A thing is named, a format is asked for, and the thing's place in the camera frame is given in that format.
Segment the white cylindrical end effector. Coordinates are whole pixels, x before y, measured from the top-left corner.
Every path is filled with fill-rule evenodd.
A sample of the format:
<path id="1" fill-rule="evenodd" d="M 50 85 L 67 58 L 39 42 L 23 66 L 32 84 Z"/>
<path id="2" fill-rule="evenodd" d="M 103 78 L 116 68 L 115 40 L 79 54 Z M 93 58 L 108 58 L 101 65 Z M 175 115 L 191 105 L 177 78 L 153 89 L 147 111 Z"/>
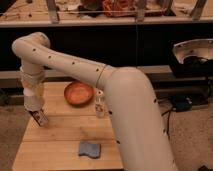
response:
<path id="1" fill-rule="evenodd" d="M 41 96 L 37 95 L 33 90 L 25 88 L 24 94 L 24 107 L 28 111 L 39 111 L 44 105 L 44 100 Z"/>

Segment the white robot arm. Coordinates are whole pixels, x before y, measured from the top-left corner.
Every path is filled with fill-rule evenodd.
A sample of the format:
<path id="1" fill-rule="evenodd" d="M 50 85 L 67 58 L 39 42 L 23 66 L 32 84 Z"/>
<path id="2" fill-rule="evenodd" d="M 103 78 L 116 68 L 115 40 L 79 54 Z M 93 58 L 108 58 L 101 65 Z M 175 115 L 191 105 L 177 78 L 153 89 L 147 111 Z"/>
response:
<path id="1" fill-rule="evenodd" d="M 16 39 L 12 51 L 21 59 L 25 109 L 39 125 L 46 117 L 38 89 L 49 67 L 104 92 L 125 171 L 178 171 L 154 89 L 142 71 L 54 51 L 42 32 Z"/>

